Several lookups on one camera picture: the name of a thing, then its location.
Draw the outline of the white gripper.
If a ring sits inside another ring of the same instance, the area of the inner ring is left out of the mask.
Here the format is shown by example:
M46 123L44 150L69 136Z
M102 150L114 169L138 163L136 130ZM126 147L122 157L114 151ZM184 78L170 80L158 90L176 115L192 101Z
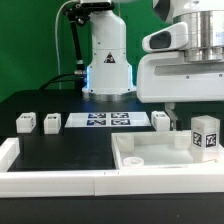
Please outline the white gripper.
M174 102L224 100L224 54L192 61L187 52L186 22L147 35L137 70L137 97L143 103L165 102L175 131L182 130Z

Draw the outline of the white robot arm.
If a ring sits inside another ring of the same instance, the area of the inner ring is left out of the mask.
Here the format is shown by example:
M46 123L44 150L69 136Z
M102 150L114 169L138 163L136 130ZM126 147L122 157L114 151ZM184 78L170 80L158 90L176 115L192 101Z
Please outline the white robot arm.
M126 25L112 12L121 0L81 0L90 12L93 58L87 96L103 100L136 91L143 103L224 100L224 0L152 0L169 26L147 35L147 53L132 85L126 59Z

